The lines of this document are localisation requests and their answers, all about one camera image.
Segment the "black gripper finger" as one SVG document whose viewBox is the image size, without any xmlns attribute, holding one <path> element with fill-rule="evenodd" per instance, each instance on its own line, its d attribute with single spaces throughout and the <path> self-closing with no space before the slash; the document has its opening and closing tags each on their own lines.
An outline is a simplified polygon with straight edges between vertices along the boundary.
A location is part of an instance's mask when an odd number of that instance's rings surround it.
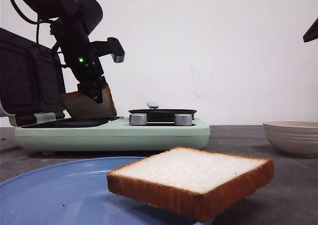
<svg viewBox="0 0 318 225">
<path fill-rule="evenodd" d="M 306 42 L 316 40 L 317 38 L 318 38 L 318 19 L 315 20 L 312 26 L 303 35 L 303 41 L 306 43 Z"/>
</svg>

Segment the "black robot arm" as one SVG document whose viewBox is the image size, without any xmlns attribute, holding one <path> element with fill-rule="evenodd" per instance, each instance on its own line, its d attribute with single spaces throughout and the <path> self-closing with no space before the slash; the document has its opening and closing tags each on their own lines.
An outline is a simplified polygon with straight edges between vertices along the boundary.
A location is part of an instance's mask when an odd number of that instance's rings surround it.
<svg viewBox="0 0 318 225">
<path fill-rule="evenodd" d="M 269 40 L 271 52 L 301 22 L 299 0 L 112 0 L 113 24 L 124 23 L 132 35 L 125 51 L 109 37 L 90 41 L 103 18 L 97 0 L 23 0 L 38 15 L 36 24 L 50 24 L 56 38 L 52 55 L 61 52 L 66 68 L 78 80 L 80 93 L 102 103 L 111 98 L 100 58 L 131 61 L 132 88 L 146 88 L 144 79 L 160 86 L 169 78 L 215 73 L 232 60 L 231 71 L 258 59 Z"/>
</svg>

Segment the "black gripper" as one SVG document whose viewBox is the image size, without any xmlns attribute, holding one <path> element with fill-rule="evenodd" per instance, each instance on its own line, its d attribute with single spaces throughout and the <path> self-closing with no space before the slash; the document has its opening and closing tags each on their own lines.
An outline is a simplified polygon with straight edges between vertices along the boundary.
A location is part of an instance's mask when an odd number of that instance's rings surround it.
<svg viewBox="0 0 318 225">
<path fill-rule="evenodd" d="M 58 18 L 50 25 L 58 46 L 77 81 L 78 91 L 102 103 L 102 89 L 106 86 L 99 58 L 94 54 L 87 32 L 81 22 L 68 26 Z"/>
</svg>

